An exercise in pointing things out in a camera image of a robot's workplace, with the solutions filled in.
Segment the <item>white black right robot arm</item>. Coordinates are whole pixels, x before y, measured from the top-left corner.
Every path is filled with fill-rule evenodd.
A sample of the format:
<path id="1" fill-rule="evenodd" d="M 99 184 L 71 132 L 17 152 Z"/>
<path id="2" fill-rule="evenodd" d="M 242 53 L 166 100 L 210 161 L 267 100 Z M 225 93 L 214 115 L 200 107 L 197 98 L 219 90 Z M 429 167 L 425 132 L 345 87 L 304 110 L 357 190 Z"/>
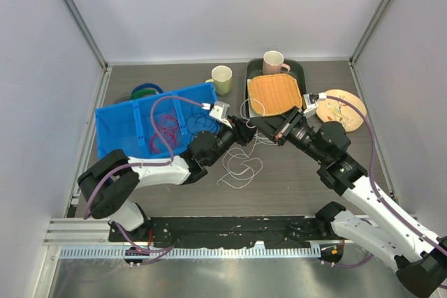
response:
<path id="1" fill-rule="evenodd" d="M 337 121 L 314 130 L 294 107 L 274 117 L 254 117 L 252 126 L 278 145 L 290 142 L 319 164 L 322 183 L 361 209 L 373 221 L 357 219 L 331 202 L 317 214 L 319 236 L 347 238 L 387 264 L 399 282 L 417 297 L 430 297 L 446 280 L 446 238 L 419 223 L 375 183 L 347 149 L 351 143 Z"/>

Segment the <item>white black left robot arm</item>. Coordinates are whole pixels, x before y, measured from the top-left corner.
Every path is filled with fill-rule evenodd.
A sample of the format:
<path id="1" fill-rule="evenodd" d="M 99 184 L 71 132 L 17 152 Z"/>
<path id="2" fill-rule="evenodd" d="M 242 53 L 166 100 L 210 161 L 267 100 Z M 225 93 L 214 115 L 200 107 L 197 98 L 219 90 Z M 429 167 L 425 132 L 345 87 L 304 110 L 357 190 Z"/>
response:
<path id="1" fill-rule="evenodd" d="M 249 144 L 256 132 L 245 120 L 228 117 L 218 133 L 197 133 L 185 151 L 172 158 L 142 159 L 116 149 L 78 178 L 85 197 L 83 218 L 109 218 L 124 229 L 133 241 L 142 241 L 149 232 L 144 211 L 129 200 L 138 188 L 159 184 L 194 184 L 207 174 L 234 144 Z"/>

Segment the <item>white square plate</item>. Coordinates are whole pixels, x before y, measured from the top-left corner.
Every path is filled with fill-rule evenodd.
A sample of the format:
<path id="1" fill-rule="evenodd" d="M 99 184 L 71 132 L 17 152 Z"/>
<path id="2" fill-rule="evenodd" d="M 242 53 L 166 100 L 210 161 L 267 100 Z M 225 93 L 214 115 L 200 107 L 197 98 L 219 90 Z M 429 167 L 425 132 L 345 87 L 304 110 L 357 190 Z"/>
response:
<path id="1" fill-rule="evenodd" d="M 265 106 L 263 96 L 258 85 L 252 84 L 253 79 L 247 80 L 247 110 L 250 117 L 263 117 L 265 115 Z"/>

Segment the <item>woven orange basket tray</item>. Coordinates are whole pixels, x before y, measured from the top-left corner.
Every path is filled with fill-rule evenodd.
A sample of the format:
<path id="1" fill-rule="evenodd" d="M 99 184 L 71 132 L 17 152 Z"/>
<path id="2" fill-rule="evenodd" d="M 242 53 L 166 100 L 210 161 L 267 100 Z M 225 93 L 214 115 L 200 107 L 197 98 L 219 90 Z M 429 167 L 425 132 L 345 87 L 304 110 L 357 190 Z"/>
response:
<path id="1" fill-rule="evenodd" d="M 278 73 L 253 78 L 262 92 L 265 106 L 264 117 L 283 114 L 293 107 L 302 107 L 302 95 L 296 80 L 290 75 Z"/>

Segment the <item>dark grey serving tray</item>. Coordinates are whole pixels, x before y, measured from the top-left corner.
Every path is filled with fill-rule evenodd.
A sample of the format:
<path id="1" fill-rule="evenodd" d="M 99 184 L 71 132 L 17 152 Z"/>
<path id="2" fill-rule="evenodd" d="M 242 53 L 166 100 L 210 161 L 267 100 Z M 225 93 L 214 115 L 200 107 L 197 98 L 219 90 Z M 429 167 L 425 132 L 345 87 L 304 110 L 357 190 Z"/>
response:
<path id="1" fill-rule="evenodd" d="M 289 74 L 296 80 L 301 95 L 306 94 L 307 85 L 306 85 L 305 71 L 302 65 L 298 61 L 292 59 L 285 59 L 285 64 L 288 64 L 291 67 L 291 70 L 287 74 Z M 263 66 L 263 58 L 250 60 L 247 64 L 246 81 L 248 79 L 253 79 L 255 77 L 261 76 L 262 66 Z M 244 96 L 245 101 L 242 104 L 242 113 L 244 114 L 244 116 L 250 118 L 247 110 L 246 97 L 247 97 L 247 83 L 245 85 L 245 96 Z"/>

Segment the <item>pink ceramic mug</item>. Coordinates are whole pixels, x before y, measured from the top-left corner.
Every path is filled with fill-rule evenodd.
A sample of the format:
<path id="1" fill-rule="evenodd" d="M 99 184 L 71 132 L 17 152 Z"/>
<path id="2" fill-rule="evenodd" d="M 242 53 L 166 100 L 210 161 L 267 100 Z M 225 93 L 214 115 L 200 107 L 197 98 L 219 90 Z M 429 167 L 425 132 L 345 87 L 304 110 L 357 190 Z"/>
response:
<path id="1" fill-rule="evenodd" d="M 274 75 L 282 71 L 288 73 L 291 70 L 291 67 L 284 62 L 285 58 L 281 52 L 276 50 L 267 51 L 263 55 L 262 74 Z"/>

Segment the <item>light green ceramic mug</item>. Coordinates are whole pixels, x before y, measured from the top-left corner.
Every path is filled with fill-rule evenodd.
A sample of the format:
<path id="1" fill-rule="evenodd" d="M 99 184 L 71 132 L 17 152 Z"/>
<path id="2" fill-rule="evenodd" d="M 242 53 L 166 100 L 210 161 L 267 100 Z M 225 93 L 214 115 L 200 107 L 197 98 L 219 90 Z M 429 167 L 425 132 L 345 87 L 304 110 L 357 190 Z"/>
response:
<path id="1" fill-rule="evenodd" d="M 211 78 L 206 80 L 214 86 L 218 96 L 226 96 L 230 93 L 232 87 L 233 72 L 224 65 L 216 66 L 212 69 Z"/>

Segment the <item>beige plate with bird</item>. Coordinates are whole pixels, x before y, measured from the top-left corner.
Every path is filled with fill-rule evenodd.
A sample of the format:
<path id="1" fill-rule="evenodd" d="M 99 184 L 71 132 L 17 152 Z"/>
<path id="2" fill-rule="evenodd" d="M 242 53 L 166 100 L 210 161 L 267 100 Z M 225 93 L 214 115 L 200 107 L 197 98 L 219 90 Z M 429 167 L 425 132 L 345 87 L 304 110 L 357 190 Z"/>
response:
<path id="1" fill-rule="evenodd" d="M 364 103 L 356 95 L 341 89 L 330 89 L 325 92 L 327 96 L 336 96 L 355 106 L 362 114 L 367 116 L 367 109 Z M 318 102 L 316 116 L 322 122 L 337 121 L 346 132 L 353 132 L 359 129 L 364 123 L 362 117 L 344 102 L 325 99 Z"/>

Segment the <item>blue plastic compartment bin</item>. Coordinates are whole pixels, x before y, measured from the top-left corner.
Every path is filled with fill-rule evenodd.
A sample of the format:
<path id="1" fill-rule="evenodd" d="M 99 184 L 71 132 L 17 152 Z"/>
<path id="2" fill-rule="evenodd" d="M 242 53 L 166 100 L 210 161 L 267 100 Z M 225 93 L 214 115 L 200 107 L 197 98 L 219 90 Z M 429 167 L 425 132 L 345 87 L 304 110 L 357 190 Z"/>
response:
<path id="1" fill-rule="evenodd" d="M 98 157 L 121 149 L 136 158 L 168 158 L 162 139 L 178 155 L 199 132 L 218 133 L 221 125 L 190 100 L 212 104 L 218 97 L 205 83 L 97 109 Z"/>

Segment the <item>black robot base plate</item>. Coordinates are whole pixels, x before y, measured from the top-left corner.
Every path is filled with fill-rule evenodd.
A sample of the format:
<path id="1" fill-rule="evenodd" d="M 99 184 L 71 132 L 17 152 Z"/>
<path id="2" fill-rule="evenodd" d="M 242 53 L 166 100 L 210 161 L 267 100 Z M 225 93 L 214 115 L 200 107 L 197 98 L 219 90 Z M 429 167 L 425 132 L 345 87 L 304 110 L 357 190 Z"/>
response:
<path id="1" fill-rule="evenodd" d="M 134 242 L 152 241 L 157 248 L 307 247 L 311 241 L 337 241 L 332 228 L 312 216 L 152 217 L 132 232 Z"/>

